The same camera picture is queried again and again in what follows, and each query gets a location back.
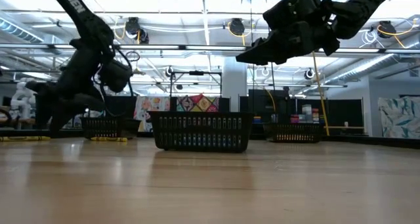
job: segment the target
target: wall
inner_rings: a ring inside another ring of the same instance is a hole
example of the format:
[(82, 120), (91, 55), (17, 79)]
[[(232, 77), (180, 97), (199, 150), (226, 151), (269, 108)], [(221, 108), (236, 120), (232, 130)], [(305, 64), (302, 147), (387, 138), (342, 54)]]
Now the wall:
[(374, 80), (369, 82), (371, 98), (372, 136), (382, 137), (381, 114), (378, 99), (398, 99), (400, 95), (420, 95), (420, 79), (415, 81)]
[(347, 85), (347, 88), (331, 88), (327, 90), (325, 95), (328, 99), (336, 100), (362, 99), (365, 133), (371, 136), (371, 99), (369, 95), (369, 78), (365, 76), (362, 77), (359, 82), (349, 82)]
[(15, 84), (0, 84), (0, 106), (3, 105), (3, 97), (12, 97), (16, 92)]
[(400, 95), (420, 95), (420, 79), (417, 81), (372, 79), (367, 76), (361, 81), (347, 83), (347, 88), (331, 88), (325, 94), (328, 99), (363, 99), (365, 132), (372, 137), (382, 137), (379, 98), (397, 99)]
[(247, 95), (247, 64), (234, 57), (224, 59), (222, 96), (230, 99), (230, 111), (239, 112), (240, 96)]

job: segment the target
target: black basket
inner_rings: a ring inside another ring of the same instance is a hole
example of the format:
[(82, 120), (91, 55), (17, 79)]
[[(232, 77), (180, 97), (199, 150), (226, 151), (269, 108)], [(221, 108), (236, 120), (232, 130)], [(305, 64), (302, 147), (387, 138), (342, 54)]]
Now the black basket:
[(221, 112), (149, 112), (156, 146), (164, 150), (243, 152), (252, 114)]
[(264, 124), (266, 138), (275, 143), (318, 143), (322, 131), (322, 125), (313, 123)]
[(81, 118), (86, 139), (93, 137), (133, 137), (137, 134), (140, 121), (125, 118)]

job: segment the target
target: pillar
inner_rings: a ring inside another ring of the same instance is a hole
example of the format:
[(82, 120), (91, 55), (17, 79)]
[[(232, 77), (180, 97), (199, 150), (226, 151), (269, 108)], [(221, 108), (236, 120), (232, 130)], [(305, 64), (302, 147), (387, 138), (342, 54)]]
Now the pillar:
[(222, 71), (222, 96), (230, 99), (231, 112), (239, 112), (239, 97), (247, 93), (247, 64), (236, 62), (234, 57), (226, 57)]

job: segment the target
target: artwork on wall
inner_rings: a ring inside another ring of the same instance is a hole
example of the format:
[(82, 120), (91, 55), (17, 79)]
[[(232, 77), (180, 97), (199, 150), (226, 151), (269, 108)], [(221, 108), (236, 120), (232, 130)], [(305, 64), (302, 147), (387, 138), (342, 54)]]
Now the artwork on wall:
[(420, 139), (420, 97), (380, 98), (378, 105), (383, 137)]
[[(153, 132), (148, 111), (169, 111), (169, 97), (137, 97), (134, 119), (140, 120), (138, 132)], [(218, 112), (219, 98), (204, 95), (185, 96), (177, 98), (178, 112)]]
[(169, 97), (137, 97), (134, 119), (140, 120), (138, 132), (153, 132), (152, 123), (147, 111), (168, 111), (170, 106)]
[(179, 97), (177, 100), (178, 112), (218, 112), (219, 98), (204, 95)]

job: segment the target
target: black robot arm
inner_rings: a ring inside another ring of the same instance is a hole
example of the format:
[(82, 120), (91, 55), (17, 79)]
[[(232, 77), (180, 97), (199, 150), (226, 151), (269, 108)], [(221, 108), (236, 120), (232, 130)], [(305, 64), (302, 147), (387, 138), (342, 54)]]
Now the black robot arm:
[[(133, 74), (130, 62), (121, 51), (128, 66), (114, 59), (114, 33), (101, 18), (93, 14), (82, 0), (57, 1), (79, 32), (80, 38), (70, 41), (75, 52), (56, 83), (33, 81), (26, 84), (27, 88), (37, 92), (38, 127), (43, 128), (52, 117), (52, 132), (57, 132), (76, 114), (84, 113), (86, 108), (107, 110), (104, 86), (118, 93), (129, 84)], [(102, 96), (93, 85), (96, 73)]]
[[(384, 1), (281, 0), (262, 15), (271, 29), (268, 37), (257, 39), (236, 60), (282, 64), (319, 48), (329, 56), (340, 47), (337, 39), (354, 37)], [(336, 18), (330, 24), (332, 14)]]
[(336, 37), (354, 37), (384, 1), (386, 0), (348, 0), (346, 3), (331, 2), (332, 5), (326, 5), (337, 16), (332, 23)]

